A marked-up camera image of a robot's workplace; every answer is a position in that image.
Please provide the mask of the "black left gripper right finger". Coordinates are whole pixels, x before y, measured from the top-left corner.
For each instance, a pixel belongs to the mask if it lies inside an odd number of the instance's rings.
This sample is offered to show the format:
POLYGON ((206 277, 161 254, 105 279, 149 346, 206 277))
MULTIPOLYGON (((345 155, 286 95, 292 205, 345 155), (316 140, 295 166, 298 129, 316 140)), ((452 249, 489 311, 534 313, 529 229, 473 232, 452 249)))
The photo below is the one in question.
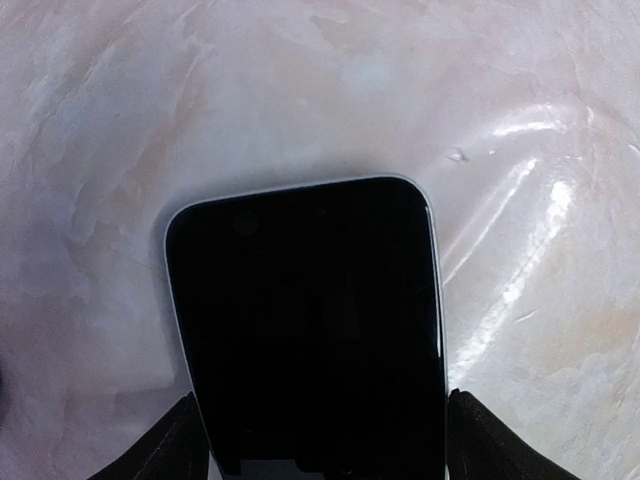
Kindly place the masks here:
POLYGON ((574 479, 541 455, 468 391, 453 390, 447 406, 449 477, 475 479, 574 479))

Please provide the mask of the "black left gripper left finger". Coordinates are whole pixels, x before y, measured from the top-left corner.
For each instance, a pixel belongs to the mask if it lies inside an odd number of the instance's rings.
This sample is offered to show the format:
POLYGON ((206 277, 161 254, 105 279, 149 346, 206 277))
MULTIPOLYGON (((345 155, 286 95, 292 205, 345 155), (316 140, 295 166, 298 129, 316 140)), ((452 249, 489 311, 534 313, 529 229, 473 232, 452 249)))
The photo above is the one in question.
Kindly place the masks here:
POLYGON ((193 393, 89 480, 206 480, 209 446, 193 393))

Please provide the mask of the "silver-edged black smartphone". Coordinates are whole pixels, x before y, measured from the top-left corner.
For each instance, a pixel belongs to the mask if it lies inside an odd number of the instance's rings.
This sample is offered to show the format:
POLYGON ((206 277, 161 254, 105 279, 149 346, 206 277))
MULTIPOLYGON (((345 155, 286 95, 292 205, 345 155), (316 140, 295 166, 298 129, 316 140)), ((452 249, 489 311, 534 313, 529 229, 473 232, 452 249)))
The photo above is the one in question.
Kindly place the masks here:
POLYGON ((200 202, 166 232, 173 304, 225 479, 442 479, 434 235, 377 176, 200 202))

